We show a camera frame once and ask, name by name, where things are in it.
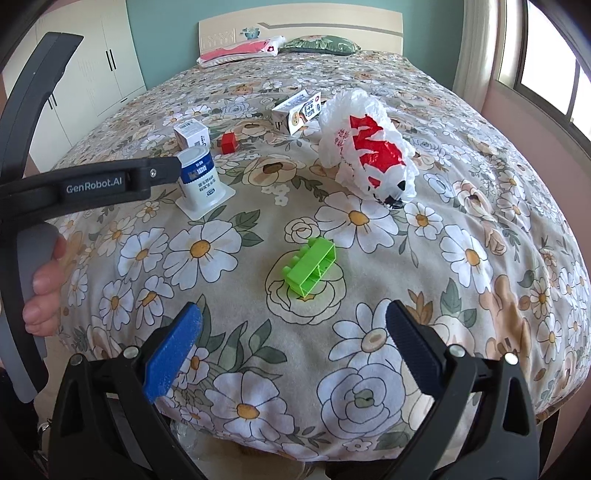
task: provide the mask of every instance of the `pink wall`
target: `pink wall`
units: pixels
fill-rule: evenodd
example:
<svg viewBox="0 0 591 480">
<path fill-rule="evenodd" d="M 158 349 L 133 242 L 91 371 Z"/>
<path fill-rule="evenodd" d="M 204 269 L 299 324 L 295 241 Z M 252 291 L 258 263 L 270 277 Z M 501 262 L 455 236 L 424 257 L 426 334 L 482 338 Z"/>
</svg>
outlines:
<svg viewBox="0 0 591 480">
<path fill-rule="evenodd" d="M 491 83 L 482 115 L 538 172 L 591 269 L 591 158 L 552 119 L 499 82 Z"/>
</svg>

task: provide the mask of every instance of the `finger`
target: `finger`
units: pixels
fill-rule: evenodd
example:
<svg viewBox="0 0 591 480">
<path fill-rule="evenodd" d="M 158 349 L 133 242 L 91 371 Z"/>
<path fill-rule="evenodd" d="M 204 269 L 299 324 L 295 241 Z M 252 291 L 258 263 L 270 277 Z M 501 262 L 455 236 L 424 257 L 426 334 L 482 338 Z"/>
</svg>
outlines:
<svg viewBox="0 0 591 480">
<path fill-rule="evenodd" d="M 60 326 L 60 319 L 57 315 L 50 317 L 43 323 L 39 325 L 26 325 L 27 332 L 38 336 L 38 337 L 50 337 L 55 335 L 57 332 L 58 327 Z"/>
<path fill-rule="evenodd" d="M 53 249 L 53 258 L 59 260 L 66 254 L 67 242 L 63 235 L 57 237 L 56 246 Z"/>
<path fill-rule="evenodd" d="M 57 260 L 51 260 L 33 275 L 33 290 L 37 295 L 46 295 L 58 290 L 64 283 L 64 271 Z"/>
<path fill-rule="evenodd" d="M 22 310 L 22 319 L 28 325 L 39 325 L 51 318 L 59 308 L 59 292 L 37 295 L 25 304 Z"/>
</svg>

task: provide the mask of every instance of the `white wardrobe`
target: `white wardrobe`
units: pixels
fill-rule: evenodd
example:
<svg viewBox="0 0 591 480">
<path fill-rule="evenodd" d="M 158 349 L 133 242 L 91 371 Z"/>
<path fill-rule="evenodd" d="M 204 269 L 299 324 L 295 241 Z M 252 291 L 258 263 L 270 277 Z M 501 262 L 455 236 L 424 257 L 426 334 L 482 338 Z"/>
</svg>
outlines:
<svg viewBox="0 0 591 480">
<path fill-rule="evenodd" d="M 82 35 L 84 40 L 46 102 L 33 136 L 30 153 L 42 172 L 146 91 L 125 0 L 78 0 L 43 15 L 28 32 L 2 72 L 7 95 L 49 31 Z"/>
</svg>

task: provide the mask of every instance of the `white plastic bag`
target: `white plastic bag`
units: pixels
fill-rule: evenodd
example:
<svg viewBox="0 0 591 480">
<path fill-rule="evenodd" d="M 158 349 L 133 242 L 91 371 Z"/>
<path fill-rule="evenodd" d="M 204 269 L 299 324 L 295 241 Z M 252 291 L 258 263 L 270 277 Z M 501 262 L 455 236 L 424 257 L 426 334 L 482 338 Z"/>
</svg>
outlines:
<svg viewBox="0 0 591 480">
<path fill-rule="evenodd" d="M 341 185 L 391 209 L 417 195 L 415 149 L 377 98 L 361 89 L 340 92 L 326 102 L 319 122 L 320 162 L 324 168 L 339 167 L 336 181 Z"/>
</svg>

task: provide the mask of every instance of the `green plastic toy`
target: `green plastic toy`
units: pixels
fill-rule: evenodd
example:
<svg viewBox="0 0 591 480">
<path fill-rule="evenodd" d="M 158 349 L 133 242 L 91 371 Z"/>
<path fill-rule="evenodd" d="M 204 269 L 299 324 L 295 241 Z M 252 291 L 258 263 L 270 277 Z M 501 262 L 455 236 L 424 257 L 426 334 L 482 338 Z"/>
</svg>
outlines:
<svg viewBox="0 0 591 480">
<path fill-rule="evenodd" d="M 283 278 L 300 297 L 307 296 L 336 261 L 335 244 L 322 237 L 310 238 L 290 263 Z"/>
</svg>

